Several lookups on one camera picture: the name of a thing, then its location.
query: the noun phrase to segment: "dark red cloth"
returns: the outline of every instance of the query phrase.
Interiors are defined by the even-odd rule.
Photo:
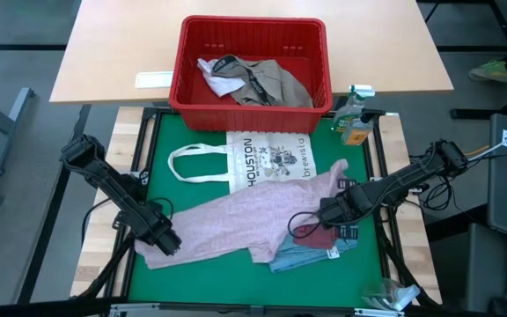
[[[295,235],[302,237],[309,233],[312,229],[314,229],[314,225],[301,225],[297,229],[295,229]],[[310,234],[306,238],[298,239],[295,238],[293,243],[298,246],[312,247],[312,248],[320,248],[329,250],[334,247],[334,242],[337,239],[337,234],[335,228],[324,229],[320,225],[312,234]]]

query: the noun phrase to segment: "shoe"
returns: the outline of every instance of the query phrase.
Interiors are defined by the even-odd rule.
[[[504,61],[490,61],[468,72],[474,81],[495,80],[507,83],[507,69]]]

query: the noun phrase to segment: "blue cloth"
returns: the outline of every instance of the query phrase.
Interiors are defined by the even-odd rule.
[[[338,239],[335,241],[334,246],[337,247],[338,252],[341,254],[344,251],[357,247],[357,240]],[[293,243],[293,237],[287,234],[287,237],[277,250],[275,258],[269,263],[269,269],[273,273],[282,272],[326,259],[327,252],[325,249],[296,245]]]

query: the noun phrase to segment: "red plastic basket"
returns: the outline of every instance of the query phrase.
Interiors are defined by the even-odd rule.
[[[234,54],[247,61],[275,59],[310,93],[314,108],[241,106],[218,98],[197,67]],[[326,28],[316,18],[190,16],[181,26],[169,101],[190,129],[310,133],[332,108]]]

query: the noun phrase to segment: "wooden board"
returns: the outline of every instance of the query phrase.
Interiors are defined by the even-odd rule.
[[[50,97],[53,103],[167,100],[137,89],[136,74],[173,70],[190,15],[319,18],[326,24],[332,90],[453,89],[415,0],[84,0]]]
[[[143,109],[140,107],[121,107],[114,125],[113,136],[107,152],[107,161],[120,171],[128,171],[140,127]],[[389,173],[395,172],[409,164],[408,150],[400,118],[398,116],[386,116],[380,119],[381,136],[385,149],[387,169]],[[150,133],[147,133],[144,148],[150,141]],[[370,139],[371,157],[373,158],[373,171],[378,174],[378,161],[374,141]],[[141,166],[146,155],[141,159]],[[103,200],[105,196],[98,191],[95,203]],[[417,198],[409,196],[409,200],[417,202]],[[108,204],[92,213],[84,246],[82,247],[76,275],[71,288],[71,295],[77,295],[84,291],[91,281],[97,277],[105,267],[113,251],[113,243],[116,231],[111,228],[118,208]],[[437,286],[436,271],[430,254],[430,245],[426,236],[422,213],[410,204],[402,204],[397,213],[397,221],[400,231],[400,241],[405,262],[415,276],[418,283],[428,294],[441,303],[439,287]],[[396,279],[396,269],[390,263],[391,275]],[[114,286],[114,294],[120,294],[124,263],[117,274]]]

